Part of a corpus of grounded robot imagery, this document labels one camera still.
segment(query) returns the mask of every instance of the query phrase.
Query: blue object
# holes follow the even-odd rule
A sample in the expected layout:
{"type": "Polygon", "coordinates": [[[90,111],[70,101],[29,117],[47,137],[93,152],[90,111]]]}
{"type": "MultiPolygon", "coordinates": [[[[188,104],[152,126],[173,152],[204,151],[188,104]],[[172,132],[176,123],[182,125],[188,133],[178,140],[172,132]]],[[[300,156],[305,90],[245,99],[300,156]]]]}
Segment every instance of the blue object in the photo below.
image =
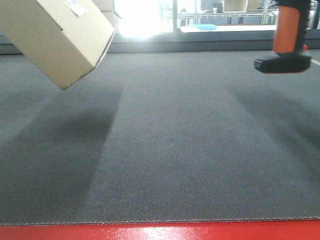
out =
{"type": "Polygon", "coordinates": [[[199,30],[216,30],[218,26],[213,24],[191,24],[191,26],[199,29],[199,30]]]}

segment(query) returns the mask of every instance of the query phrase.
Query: bright light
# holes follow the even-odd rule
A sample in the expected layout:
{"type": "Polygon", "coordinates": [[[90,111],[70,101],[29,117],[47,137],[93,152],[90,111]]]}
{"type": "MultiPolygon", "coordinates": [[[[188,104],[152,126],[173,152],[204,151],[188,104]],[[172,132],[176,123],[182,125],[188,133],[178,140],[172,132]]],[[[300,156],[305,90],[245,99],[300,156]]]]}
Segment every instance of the bright light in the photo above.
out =
{"type": "Polygon", "coordinates": [[[119,22],[119,33],[128,38],[145,39],[161,32],[159,1],[126,1],[119,22]]]}

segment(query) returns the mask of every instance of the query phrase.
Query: sticker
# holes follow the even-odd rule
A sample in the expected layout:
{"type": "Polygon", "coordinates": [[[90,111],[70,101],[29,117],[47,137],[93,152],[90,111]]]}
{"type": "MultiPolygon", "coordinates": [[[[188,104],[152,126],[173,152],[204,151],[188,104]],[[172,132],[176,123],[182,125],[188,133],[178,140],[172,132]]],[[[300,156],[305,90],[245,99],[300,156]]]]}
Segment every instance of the sticker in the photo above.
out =
{"type": "Polygon", "coordinates": [[[87,10],[83,6],[81,6],[77,2],[77,0],[64,0],[64,2],[78,16],[81,16],[82,14],[85,14],[87,12],[87,10]]]}

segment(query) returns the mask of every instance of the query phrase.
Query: red frame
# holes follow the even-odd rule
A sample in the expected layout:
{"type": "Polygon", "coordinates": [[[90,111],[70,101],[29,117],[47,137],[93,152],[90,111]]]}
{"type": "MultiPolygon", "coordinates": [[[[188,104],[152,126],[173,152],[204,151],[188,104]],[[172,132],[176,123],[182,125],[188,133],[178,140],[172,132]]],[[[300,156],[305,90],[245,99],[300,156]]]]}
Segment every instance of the red frame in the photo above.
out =
{"type": "Polygon", "coordinates": [[[0,240],[320,240],[320,220],[1,226],[0,240]]]}

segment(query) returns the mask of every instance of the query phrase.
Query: cardboard box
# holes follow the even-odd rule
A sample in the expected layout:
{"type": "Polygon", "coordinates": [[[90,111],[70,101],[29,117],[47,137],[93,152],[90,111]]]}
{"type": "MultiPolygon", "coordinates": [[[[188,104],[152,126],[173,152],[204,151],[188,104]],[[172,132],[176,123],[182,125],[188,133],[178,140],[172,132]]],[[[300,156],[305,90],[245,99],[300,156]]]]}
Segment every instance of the cardboard box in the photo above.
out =
{"type": "Polygon", "coordinates": [[[224,0],[224,13],[245,13],[248,7],[248,0],[224,0]]]}
{"type": "Polygon", "coordinates": [[[0,29],[61,90],[97,67],[114,35],[91,0],[0,1],[0,29]]]}
{"type": "Polygon", "coordinates": [[[259,0],[248,0],[248,9],[255,10],[259,8],[259,0]]]}

